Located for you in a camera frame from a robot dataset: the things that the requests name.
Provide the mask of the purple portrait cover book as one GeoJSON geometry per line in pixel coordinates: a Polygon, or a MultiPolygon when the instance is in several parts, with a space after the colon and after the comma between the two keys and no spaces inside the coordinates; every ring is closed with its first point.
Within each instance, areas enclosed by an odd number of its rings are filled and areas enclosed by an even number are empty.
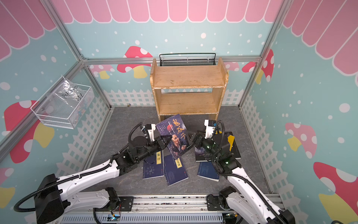
{"type": "Polygon", "coordinates": [[[160,135],[171,135],[168,149],[174,159],[180,158],[189,150],[188,132],[180,114],[171,116],[156,124],[160,135]]]}

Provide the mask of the yellow cover book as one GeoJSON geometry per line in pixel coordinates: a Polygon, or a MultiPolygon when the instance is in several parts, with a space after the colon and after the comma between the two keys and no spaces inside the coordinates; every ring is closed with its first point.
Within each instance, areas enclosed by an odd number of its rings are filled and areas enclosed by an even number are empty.
{"type": "Polygon", "coordinates": [[[235,137],[232,135],[231,132],[225,132],[224,134],[222,134],[222,132],[220,131],[213,137],[213,139],[218,146],[218,150],[220,152],[231,152],[235,141],[235,137]]]}

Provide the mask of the dark wolf cover book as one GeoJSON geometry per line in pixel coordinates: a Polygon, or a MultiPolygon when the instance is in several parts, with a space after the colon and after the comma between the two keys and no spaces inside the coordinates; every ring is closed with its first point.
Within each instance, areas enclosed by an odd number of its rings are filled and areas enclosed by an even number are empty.
{"type": "Polygon", "coordinates": [[[213,154],[219,151],[220,149],[218,147],[195,147],[194,152],[196,162],[211,161],[213,154]]]}

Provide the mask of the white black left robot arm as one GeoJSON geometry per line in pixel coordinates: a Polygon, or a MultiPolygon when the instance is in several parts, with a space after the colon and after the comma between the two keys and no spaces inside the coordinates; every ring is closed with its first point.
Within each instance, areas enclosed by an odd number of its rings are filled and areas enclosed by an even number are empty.
{"type": "Polygon", "coordinates": [[[38,224],[50,223],[82,203],[78,197],[82,190],[131,172],[143,160],[168,146],[169,135],[154,137],[154,131],[142,123],[137,124],[133,130],[137,128],[141,129],[143,135],[133,138],[134,131],[130,131],[128,143],[109,160],[75,174],[46,176],[38,190],[14,205],[14,211],[35,212],[38,224]]]}

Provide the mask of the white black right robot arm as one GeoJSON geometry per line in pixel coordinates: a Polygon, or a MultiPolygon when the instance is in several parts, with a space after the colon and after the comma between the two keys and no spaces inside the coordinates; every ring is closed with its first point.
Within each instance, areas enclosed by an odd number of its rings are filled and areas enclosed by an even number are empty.
{"type": "Polygon", "coordinates": [[[231,183],[220,192],[220,207],[235,211],[249,224],[294,224],[294,215],[264,195],[234,157],[235,138],[225,131],[223,122],[206,120],[205,126],[205,132],[188,132],[189,146],[209,153],[217,174],[231,183]]]}

